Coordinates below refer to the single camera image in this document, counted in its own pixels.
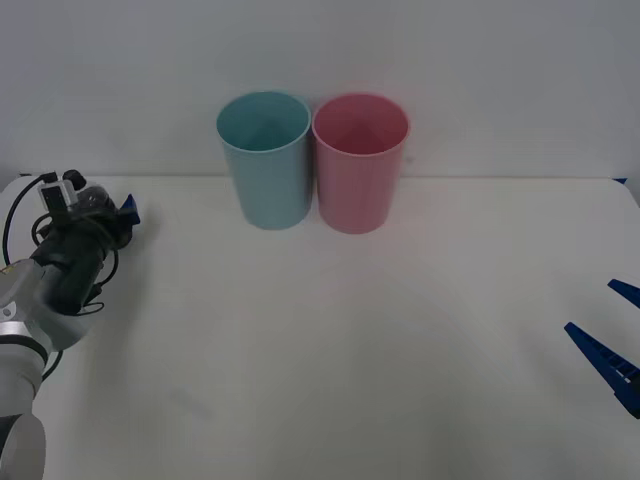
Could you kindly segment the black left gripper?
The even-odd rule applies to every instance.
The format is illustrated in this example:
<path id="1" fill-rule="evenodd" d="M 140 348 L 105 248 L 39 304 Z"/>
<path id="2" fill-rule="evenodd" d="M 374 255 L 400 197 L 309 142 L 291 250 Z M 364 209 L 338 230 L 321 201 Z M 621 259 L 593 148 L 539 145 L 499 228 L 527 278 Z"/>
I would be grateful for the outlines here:
<path id="1" fill-rule="evenodd" d="M 118 212 L 96 209 L 53 214 L 51 230 L 90 240 L 106 256 L 111 251 L 128 246 L 133 227 L 139 224 L 137 204 L 133 195 L 129 194 Z"/>

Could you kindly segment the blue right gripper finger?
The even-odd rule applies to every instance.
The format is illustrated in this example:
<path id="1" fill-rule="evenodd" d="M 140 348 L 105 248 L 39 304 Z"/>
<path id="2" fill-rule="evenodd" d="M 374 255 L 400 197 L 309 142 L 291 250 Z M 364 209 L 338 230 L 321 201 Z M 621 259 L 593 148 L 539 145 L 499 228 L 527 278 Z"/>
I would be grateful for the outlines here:
<path id="1" fill-rule="evenodd" d="M 634 306 L 640 306 L 640 288 L 630 285 L 626 282 L 612 279 L 608 283 L 608 287 L 628 300 Z"/>
<path id="2" fill-rule="evenodd" d="M 574 323 L 564 327 L 578 349 L 613 390 L 619 403 L 639 418 L 639 368 L 610 350 Z"/>

